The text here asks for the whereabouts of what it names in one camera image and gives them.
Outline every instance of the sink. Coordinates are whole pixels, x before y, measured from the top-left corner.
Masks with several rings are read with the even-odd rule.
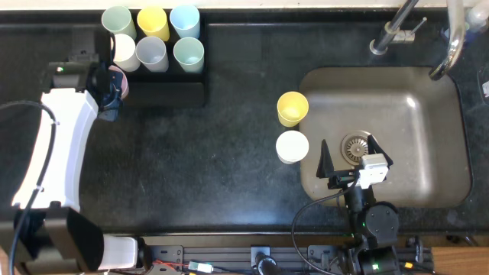
[[[300,131],[309,153],[300,163],[303,188],[312,199],[338,192],[316,178],[321,141],[326,139],[335,170],[351,169],[367,153],[373,134],[392,158],[387,180],[374,185],[377,201],[399,207],[458,205],[471,189],[458,91],[429,68],[321,68],[308,73],[300,92],[309,113]],[[327,202],[334,205],[335,200]]]

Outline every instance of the yellow cup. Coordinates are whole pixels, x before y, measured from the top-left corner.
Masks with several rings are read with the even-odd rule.
[[[278,120],[285,127],[296,126],[309,111],[309,103],[300,92],[286,92],[277,103]]]
[[[143,8],[138,13],[138,26],[147,36],[159,37],[163,41],[170,39],[167,13],[162,8]]]

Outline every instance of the chrome faucet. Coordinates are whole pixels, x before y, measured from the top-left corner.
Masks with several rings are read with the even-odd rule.
[[[391,22],[387,22],[381,31],[378,39],[372,40],[370,50],[372,53],[382,55],[387,52],[387,47],[391,43],[412,43],[414,33],[423,21],[411,32],[401,31],[400,25],[404,22],[407,15],[413,10],[418,0],[407,0],[406,3],[396,13]],[[464,45],[465,37],[465,15],[462,0],[446,0],[449,10],[450,20],[450,41],[445,59],[437,67],[429,71],[429,77],[433,80],[441,79],[457,62],[461,49]]]

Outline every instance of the drain strainer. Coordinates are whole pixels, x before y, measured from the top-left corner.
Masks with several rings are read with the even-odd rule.
[[[361,157],[368,154],[369,135],[366,131],[355,131],[343,138],[342,155],[351,165],[360,164]]]

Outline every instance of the wooden surface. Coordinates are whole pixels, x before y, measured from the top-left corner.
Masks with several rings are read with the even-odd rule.
[[[440,274],[489,275],[489,247],[434,247],[436,272]],[[0,275],[8,275],[7,255],[0,249]]]

